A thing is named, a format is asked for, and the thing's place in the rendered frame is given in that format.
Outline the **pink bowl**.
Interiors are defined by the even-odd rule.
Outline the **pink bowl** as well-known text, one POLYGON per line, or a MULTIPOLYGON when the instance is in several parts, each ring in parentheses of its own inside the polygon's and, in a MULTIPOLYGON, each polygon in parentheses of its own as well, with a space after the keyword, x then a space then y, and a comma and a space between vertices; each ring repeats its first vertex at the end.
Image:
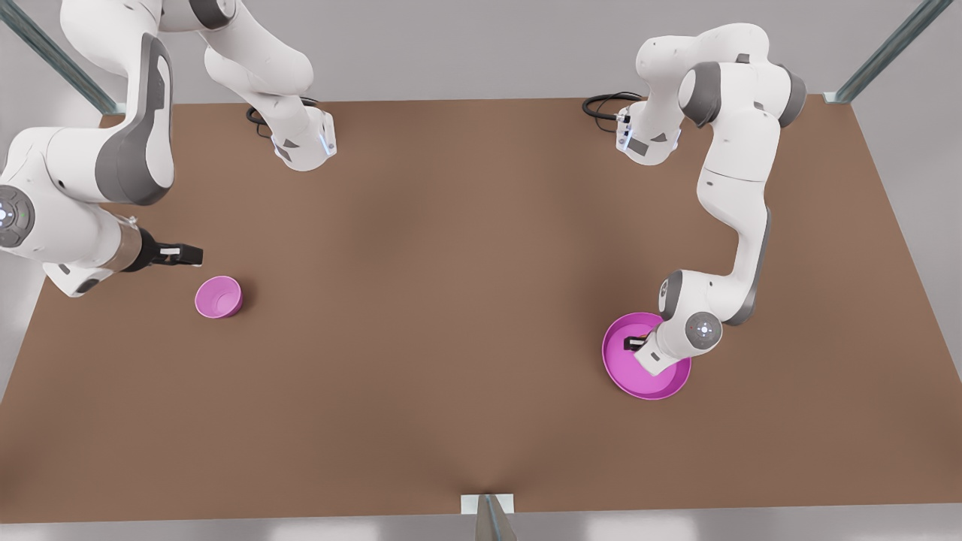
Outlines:
POLYGON ((195 310, 208 319, 224 319, 243 307, 241 285, 233 277, 217 275, 203 282, 195 293, 195 310))

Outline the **pink plate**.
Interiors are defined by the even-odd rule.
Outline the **pink plate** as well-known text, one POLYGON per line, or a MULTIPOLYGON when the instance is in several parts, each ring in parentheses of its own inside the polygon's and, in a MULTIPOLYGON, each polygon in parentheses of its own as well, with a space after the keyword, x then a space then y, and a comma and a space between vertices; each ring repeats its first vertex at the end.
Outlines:
POLYGON ((611 380, 630 396, 643 400, 662 400, 680 391, 690 376, 690 358, 653 376, 646 372, 634 358, 634 352, 626 349, 625 340, 639 337, 655 328, 662 318, 653 313, 629 313, 620 316, 607 329, 602 341, 602 359, 611 380))

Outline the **silver frame post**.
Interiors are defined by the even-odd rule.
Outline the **silver frame post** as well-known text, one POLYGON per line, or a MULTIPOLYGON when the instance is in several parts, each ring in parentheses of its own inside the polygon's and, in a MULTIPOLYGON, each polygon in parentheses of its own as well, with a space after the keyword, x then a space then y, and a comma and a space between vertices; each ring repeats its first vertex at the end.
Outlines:
POLYGON ((953 3, 955 3, 955 0, 921 0, 914 11, 853 72, 853 75, 842 83, 838 90, 822 93, 824 102, 827 104, 851 104, 953 3))
POLYGON ((0 21, 29 46, 42 61, 69 83, 100 114, 116 116, 125 112, 124 104, 114 101, 65 51, 14 3, 0 0, 0 21))
POLYGON ((474 541, 518 541, 509 515, 515 513, 514 494, 460 496, 461 514, 474 515, 474 541))

